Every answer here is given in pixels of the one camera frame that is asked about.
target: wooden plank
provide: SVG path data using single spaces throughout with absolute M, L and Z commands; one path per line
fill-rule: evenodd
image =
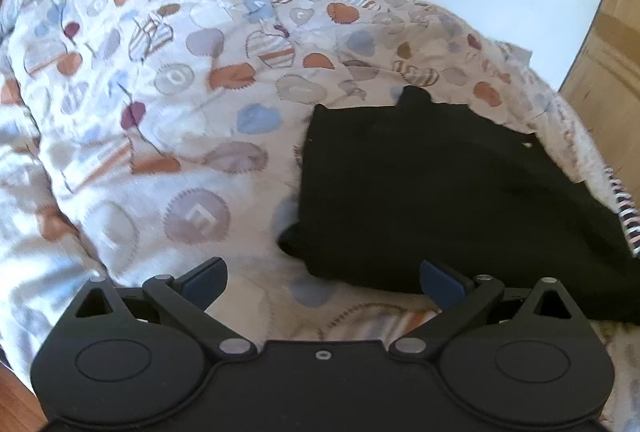
M 33 393 L 9 369 L 0 365 L 0 430 L 37 432 L 46 422 Z

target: black garment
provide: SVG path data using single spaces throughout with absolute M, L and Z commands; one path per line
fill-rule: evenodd
M 298 219 L 279 245 L 318 277 L 420 293 L 434 259 L 510 287 L 556 277 L 588 317 L 640 323 L 640 261 L 618 217 L 535 135 L 420 88 L 395 107 L 316 106 Z

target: metal bolt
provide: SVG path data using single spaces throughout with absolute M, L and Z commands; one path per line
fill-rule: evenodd
M 331 360 L 332 356 L 331 352 L 324 351 L 324 349 L 322 351 L 316 351 L 316 358 L 318 360 Z
M 251 342 L 244 338 L 227 338 L 218 347 L 226 354 L 245 354 L 251 350 Z
M 396 342 L 396 349 L 404 354 L 418 354 L 423 352 L 426 347 L 427 344 L 424 343 L 424 340 L 412 336 L 405 336 Z

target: bed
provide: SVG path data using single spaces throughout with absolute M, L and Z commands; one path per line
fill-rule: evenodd
M 427 297 L 316 279 L 276 246 L 318 102 L 392 105 L 419 86 L 535 132 L 601 203 L 630 203 L 526 51 L 421 0 L 4 0 L 0 24 L 0 333 L 27 385 L 95 275 L 140 285 L 224 257 L 208 312 L 258 344 L 389 342 L 434 316 Z M 594 328 L 617 374 L 602 420 L 634 430 L 640 332 Z

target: striped fabric edge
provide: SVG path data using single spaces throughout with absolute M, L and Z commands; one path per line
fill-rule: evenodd
M 618 216 L 625 231 L 626 240 L 628 240 L 634 255 L 640 257 L 640 214 L 636 209 L 636 204 L 631 194 L 625 191 L 622 181 L 616 178 L 614 170 L 607 167 L 605 173 L 616 197 L 616 204 L 619 210 Z

